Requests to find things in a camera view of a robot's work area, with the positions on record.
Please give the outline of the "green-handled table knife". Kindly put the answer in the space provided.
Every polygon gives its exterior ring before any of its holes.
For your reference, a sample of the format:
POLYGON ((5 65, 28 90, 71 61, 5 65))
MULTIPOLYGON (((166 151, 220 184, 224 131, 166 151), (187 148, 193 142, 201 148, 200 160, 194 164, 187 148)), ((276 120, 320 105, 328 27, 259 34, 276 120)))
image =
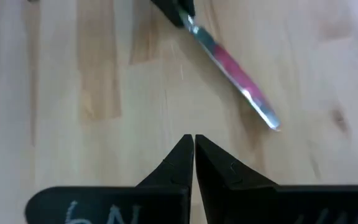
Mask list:
POLYGON ((199 26, 183 8, 176 6, 178 14, 189 33, 200 43, 211 60, 220 71, 241 92, 244 98, 256 110, 267 126, 275 131, 279 130, 280 120, 268 101, 250 76, 241 69, 240 65, 231 57, 228 51, 202 26, 199 26))

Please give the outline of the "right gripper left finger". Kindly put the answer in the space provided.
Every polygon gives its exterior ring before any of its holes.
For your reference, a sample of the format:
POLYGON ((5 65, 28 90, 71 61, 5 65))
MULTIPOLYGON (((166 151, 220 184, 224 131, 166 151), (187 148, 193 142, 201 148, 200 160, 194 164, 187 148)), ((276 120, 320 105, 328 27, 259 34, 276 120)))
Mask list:
POLYGON ((27 224, 189 224, 194 141, 184 135, 135 187, 51 187, 24 210, 27 224))

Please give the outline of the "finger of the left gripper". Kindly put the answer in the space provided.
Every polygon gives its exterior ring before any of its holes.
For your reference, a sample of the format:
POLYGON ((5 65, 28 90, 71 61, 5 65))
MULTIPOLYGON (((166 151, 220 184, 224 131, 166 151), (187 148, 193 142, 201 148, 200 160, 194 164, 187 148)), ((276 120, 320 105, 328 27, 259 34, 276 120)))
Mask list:
POLYGON ((195 16, 194 0, 177 0, 179 6, 184 9, 191 17, 195 16))
POLYGON ((151 0, 175 27, 183 27, 177 0, 151 0))

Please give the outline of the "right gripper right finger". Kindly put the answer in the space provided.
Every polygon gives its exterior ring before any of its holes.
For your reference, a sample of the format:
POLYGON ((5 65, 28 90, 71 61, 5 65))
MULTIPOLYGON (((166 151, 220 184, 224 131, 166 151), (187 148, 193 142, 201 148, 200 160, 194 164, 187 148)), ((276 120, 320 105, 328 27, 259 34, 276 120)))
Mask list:
POLYGON ((195 162, 208 224, 358 224, 358 185, 280 185, 204 135, 195 162))

